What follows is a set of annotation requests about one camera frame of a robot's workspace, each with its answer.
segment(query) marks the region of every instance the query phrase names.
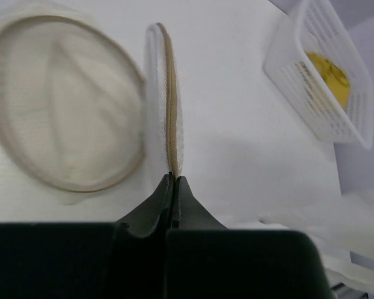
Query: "white plastic basket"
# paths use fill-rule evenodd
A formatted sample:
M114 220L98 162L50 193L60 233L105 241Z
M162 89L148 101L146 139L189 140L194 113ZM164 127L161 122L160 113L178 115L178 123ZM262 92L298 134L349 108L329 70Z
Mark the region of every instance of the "white plastic basket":
M306 52L343 70L350 82L345 109ZM374 96L368 71L328 0L302 0L285 18L269 49L264 71L314 135L322 141L373 143Z

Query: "yellow object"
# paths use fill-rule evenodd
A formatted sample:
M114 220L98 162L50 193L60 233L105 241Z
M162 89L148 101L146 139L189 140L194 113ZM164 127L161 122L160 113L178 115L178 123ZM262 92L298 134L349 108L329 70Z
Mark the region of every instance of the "yellow object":
M343 109L346 109L350 93L350 82L343 70L332 61L314 52L306 52L328 88Z

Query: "zipper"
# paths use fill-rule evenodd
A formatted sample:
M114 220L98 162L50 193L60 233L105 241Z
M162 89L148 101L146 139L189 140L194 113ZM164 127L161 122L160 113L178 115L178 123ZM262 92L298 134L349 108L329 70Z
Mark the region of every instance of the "zipper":
M161 23L156 23L160 28L165 43L166 63L166 117L165 117L165 140L166 157L173 175L178 178L178 153L177 153L177 86L176 70L173 58L172 43L169 34Z

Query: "clear plastic container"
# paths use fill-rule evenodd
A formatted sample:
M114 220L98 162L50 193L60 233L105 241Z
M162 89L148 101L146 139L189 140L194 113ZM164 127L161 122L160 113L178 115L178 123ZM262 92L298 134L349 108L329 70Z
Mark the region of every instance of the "clear plastic container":
M343 70L350 83L345 109L308 52ZM264 71L319 140L372 147L372 81L329 0L302 0L291 10L275 33Z

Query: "dark object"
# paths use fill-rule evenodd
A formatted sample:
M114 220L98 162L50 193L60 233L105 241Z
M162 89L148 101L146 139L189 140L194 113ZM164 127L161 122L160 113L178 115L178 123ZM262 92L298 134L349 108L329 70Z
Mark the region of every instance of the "dark object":
M167 174L116 223L0 224L2 298L333 297L306 235L227 230Z

